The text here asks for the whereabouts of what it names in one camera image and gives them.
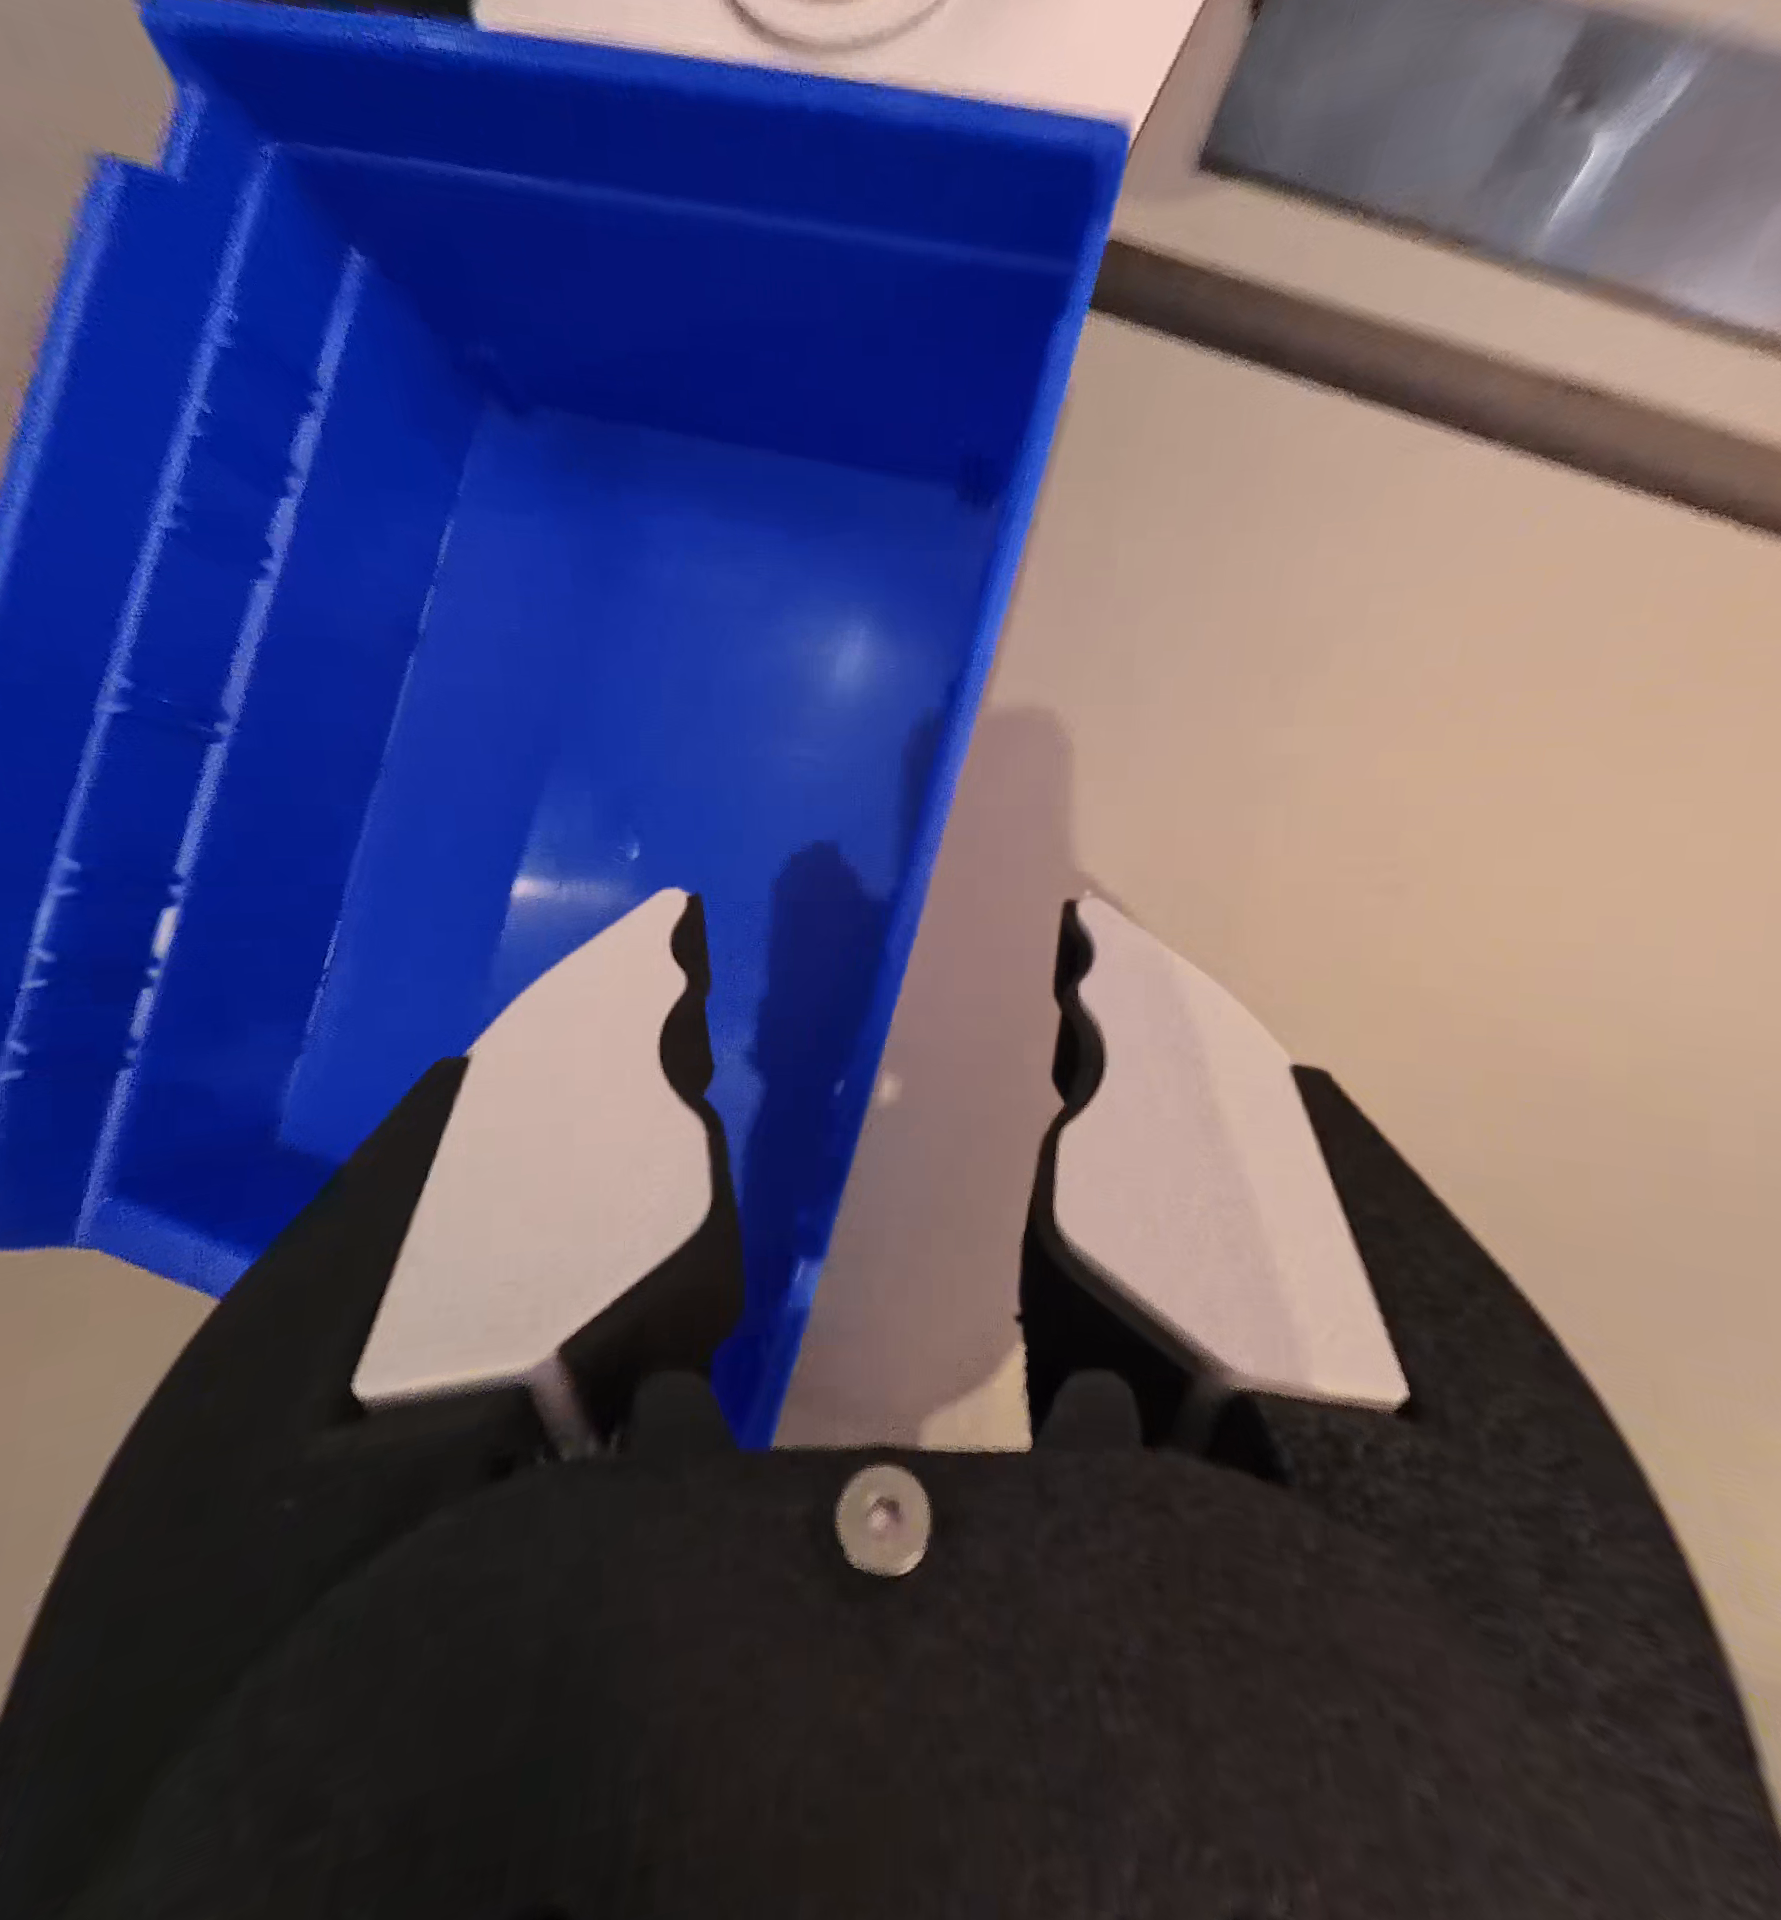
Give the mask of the black rectangular desk patch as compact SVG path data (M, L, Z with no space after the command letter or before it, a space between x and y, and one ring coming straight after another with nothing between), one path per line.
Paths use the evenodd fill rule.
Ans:
M1781 51L1603 4L1255 4L1201 173L1781 354Z

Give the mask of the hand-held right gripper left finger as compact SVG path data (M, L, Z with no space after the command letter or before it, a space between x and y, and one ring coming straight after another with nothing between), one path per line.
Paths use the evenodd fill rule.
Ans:
M668 886L471 1044L355 1367L365 1411L519 1390L589 1452L650 1376L709 1375L744 1307L709 986L704 902Z

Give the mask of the wooden document stand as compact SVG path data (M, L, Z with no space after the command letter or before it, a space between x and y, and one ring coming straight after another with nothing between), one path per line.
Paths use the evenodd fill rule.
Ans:
M1143 126L1199 1L471 1L478 29Z

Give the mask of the blue plastic bin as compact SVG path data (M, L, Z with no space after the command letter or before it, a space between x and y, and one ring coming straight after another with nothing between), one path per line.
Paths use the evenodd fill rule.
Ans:
M142 4L0 479L0 1249L222 1297L697 894L774 1437L1130 133L403 12Z

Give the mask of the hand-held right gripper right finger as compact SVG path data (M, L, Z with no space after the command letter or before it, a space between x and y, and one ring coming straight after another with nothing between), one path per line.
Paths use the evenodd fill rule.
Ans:
M1143 1417L1195 1390L1395 1413L1409 1387L1293 1061L1098 897L1056 936L1058 1031L1022 1240L1029 1413L1106 1368Z

